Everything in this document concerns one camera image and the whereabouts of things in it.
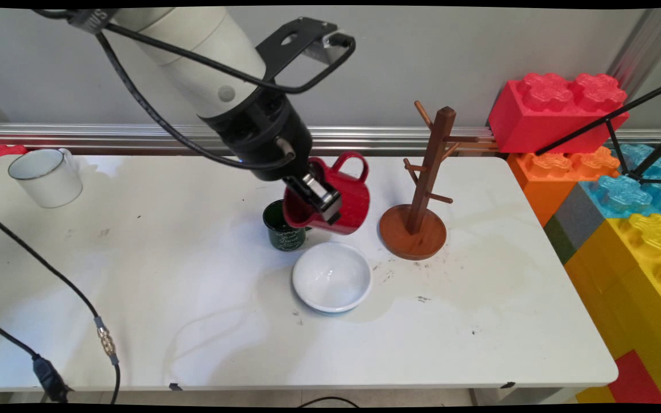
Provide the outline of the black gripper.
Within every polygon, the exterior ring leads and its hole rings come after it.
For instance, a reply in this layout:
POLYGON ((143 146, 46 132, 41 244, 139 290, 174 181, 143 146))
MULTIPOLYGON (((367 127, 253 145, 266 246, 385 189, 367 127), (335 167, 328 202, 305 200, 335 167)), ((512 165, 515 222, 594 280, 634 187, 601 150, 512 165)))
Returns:
POLYGON ((253 92, 234 109, 201 120, 218 133, 234 156, 250 165, 281 161, 285 154, 277 139, 290 144, 295 157, 289 164, 254 170, 254 176, 262 181, 282 178, 284 198, 301 202, 309 219, 328 225, 339 221, 341 194, 322 172, 309 171, 312 136, 283 92, 253 92))

